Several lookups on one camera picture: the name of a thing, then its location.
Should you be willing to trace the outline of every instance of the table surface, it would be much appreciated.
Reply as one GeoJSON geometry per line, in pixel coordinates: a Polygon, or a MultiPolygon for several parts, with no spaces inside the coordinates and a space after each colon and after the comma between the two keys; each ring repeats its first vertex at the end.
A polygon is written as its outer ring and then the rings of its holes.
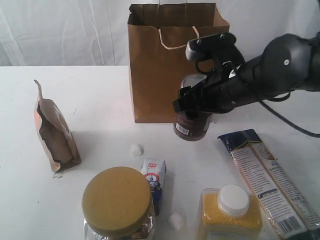
{"type": "MultiPolygon", "coordinates": [[[[172,124],[134,123],[127,66],[0,67],[0,231],[1,239],[83,239],[81,201],[99,172],[128,166],[140,170],[145,158],[165,160],[163,205],[154,240],[193,240],[201,191],[238,184],[249,190],[223,144],[221,134],[253,128],[279,158],[289,177],[320,214],[320,140],[305,136],[257,103],[215,115],[198,142],[178,138],[172,124]],[[38,89],[55,101],[72,130],[82,163],[53,178],[36,134],[38,89]],[[130,146],[144,147],[133,157],[130,146]],[[186,225],[171,229],[180,213],[186,225]]],[[[301,127],[320,132],[320,94],[296,91],[270,105],[301,127]]],[[[263,215],[259,239],[276,239],[263,215]]]]}

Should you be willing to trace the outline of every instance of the plastic jar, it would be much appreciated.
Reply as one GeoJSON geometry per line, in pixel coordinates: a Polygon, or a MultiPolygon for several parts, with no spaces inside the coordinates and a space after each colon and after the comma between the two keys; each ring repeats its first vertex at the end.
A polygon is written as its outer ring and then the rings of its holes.
{"type": "Polygon", "coordinates": [[[258,199],[238,185],[202,191],[196,240],[255,240],[262,229],[258,199]]]}
{"type": "MultiPolygon", "coordinates": [[[[181,88],[194,87],[206,78],[203,74],[192,74],[181,82],[181,88]]],[[[198,141],[205,137],[212,113],[189,111],[176,115],[173,130],[180,138],[187,141],[198,141]]]]}
{"type": "Polygon", "coordinates": [[[130,167],[96,175],[82,197],[85,240],[151,240],[155,212],[146,178],[130,167]]]}

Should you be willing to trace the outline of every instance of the brown pouch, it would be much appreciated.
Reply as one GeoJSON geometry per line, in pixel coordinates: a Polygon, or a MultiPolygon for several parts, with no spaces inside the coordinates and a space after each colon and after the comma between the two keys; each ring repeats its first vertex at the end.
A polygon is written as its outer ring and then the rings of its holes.
{"type": "Polygon", "coordinates": [[[49,158],[53,172],[63,171],[81,162],[81,158],[66,120],[51,99],[44,99],[37,80],[38,100],[35,104],[34,119],[36,133],[49,158]]]}
{"type": "Polygon", "coordinates": [[[132,4],[128,19],[130,90],[136,123],[173,123],[182,80],[198,73],[189,40],[229,31],[215,3],[132,4]]]}

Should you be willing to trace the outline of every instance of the white backdrop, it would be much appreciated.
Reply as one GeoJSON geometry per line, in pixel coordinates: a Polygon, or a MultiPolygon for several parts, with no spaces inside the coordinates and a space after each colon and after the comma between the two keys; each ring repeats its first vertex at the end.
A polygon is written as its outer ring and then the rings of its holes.
{"type": "MultiPolygon", "coordinates": [[[[320,31],[317,0],[188,2],[217,2],[247,60],[284,33],[320,31]]],[[[0,66],[127,65],[131,3],[158,0],[0,0],[0,66]]]]}

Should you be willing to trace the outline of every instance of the brown jar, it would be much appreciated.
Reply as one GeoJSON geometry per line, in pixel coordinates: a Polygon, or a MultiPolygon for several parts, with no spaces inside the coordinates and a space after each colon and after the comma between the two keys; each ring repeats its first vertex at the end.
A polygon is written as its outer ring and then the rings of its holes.
{"type": "MultiPolygon", "coordinates": [[[[181,82],[181,88],[193,87],[206,78],[203,74],[192,74],[181,82]]],[[[206,135],[212,113],[181,112],[175,117],[173,130],[180,138],[187,141],[198,141],[206,135]]]]}
{"type": "Polygon", "coordinates": [[[85,240],[151,240],[155,213],[146,178],[130,167],[100,172],[82,197],[85,240]]]}

